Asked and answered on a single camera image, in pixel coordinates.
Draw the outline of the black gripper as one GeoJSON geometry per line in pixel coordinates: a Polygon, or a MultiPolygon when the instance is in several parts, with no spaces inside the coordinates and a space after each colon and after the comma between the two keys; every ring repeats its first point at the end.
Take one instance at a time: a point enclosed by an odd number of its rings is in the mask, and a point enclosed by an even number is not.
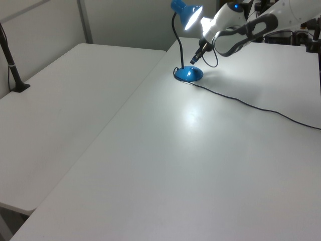
{"type": "Polygon", "coordinates": [[[204,37],[202,37],[199,40],[198,53],[195,53],[194,58],[191,59],[191,64],[195,64],[205,52],[209,52],[209,42],[204,37]]]}

